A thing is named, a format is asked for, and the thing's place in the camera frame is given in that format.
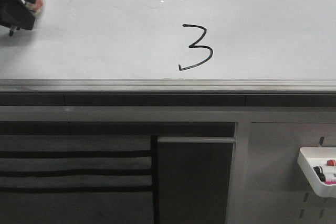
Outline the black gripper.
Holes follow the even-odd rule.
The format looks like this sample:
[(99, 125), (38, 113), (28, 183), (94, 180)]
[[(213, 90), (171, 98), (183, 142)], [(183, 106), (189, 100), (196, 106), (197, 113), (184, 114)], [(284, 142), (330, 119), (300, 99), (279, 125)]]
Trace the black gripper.
[(32, 30), (34, 23), (34, 15), (25, 7), (22, 0), (1, 0), (1, 26), (7, 28), (17, 26)]

